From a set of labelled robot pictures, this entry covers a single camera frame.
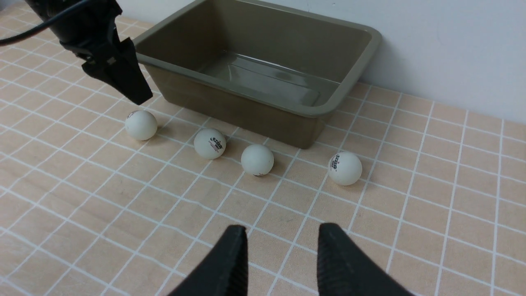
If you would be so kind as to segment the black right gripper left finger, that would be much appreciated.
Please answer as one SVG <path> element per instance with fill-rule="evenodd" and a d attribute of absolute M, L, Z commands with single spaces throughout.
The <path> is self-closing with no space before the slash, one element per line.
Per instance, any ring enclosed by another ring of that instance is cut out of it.
<path fill-rule="evenodd" d="M 249 287 L 246 228 L 230 225 L 206 257 L 170 296 L 246 296 Z"/>

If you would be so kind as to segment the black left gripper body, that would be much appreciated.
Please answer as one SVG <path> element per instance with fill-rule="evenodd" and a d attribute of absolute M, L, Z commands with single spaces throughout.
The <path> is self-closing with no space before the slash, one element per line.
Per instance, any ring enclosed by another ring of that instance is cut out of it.
<path fill-rule="evenodd" d="M 60 44 L 84 61 L 107 61 L 121 54 L 116 17 L 122 9 L 116 0 L 85 0 L 76 12 L 50 26 Z"/>

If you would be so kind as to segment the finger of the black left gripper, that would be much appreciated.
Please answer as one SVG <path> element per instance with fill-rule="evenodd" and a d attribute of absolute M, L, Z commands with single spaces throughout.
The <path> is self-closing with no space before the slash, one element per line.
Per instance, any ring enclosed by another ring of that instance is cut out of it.
<path fill-rule="evenodd" d="M 136 56 L 134 42 L 98 39 L 88 43 L 83 71 L 90 77 L 108 84 L 136 105 L 152 98 Z"/>

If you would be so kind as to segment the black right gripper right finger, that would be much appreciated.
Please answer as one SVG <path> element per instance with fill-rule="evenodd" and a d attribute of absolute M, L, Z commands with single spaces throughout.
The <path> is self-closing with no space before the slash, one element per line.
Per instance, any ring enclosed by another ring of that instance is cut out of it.
<path fill-rule="evenodd" d="M 318 232 L 317 285 L 320 296 L 411 296 L 336 223 Z"/>

